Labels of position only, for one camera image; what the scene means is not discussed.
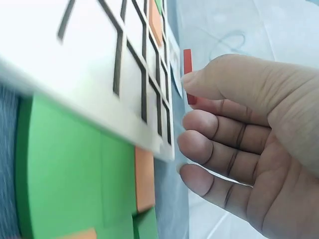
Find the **green square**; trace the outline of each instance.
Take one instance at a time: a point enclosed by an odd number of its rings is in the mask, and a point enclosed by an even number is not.
[[[103,135],[102,146],[103,212],[107,226],[137,211],[135,147],[107,133]]]
[[[103,224],[101,132],[46,98],[23,100],[16,194],[22,236],[55,238]]]
[[[133,218],[134,239],[158,239],[155,208],[138,214]]]
[[[162,1],[163,0],[155,0],[156,6],[158,7],[159,14],[161,15],[161,10],[162,10]]]
[[[97,239],[134,239],[132,215],[126,215],[105,228],[96,228]]]

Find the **orange foam piece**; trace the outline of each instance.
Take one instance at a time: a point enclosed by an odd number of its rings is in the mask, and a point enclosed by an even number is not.
[[[68,236],[61,237],[59,239],[97,239],[96,231],[94,228],[84,232],[74,233]]]
[[[154,157],[153,153],[135,147],[135,184],[138,212],[155,205]]]
[[[161,31],[161,17],[156,5],[155,0],[150,0],[150,27],[156,39],[156,42],[161,46],[163,41],[162,31]]]

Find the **gray fabric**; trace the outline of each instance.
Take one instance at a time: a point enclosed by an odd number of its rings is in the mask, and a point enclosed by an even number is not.
[[[18,96],[0,85],[0,238],[19,236],[14,195],[14,141]]]

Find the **red foam piece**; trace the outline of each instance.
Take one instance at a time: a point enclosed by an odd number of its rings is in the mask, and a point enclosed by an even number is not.
[[[190,73],[193,71],[193,64],[191,60],[191,50],[184,50],[184,74]],[[197,102],[197,97],[192,96],[187,93],[187,102],[189,105],[195,105]]]

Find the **puzzle board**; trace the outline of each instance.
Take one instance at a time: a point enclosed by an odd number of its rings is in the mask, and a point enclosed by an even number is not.
[[[173,160],[167,4],[159,47],[150,1],[3,0],[0,78]]]

